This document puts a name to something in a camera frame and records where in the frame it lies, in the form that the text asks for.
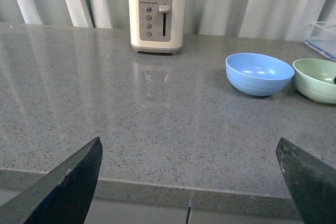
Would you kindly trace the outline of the left gripper black camera finger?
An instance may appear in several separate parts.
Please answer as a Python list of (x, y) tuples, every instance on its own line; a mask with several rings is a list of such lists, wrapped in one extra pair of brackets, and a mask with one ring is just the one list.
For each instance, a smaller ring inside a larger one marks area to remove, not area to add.
[(335, 223), (335, 169), (285, 138), (276, 156), (303, 223)]
[(37, 183), (1, 206), (1, 223), (84, 223), (103, 148), (94, 138)]

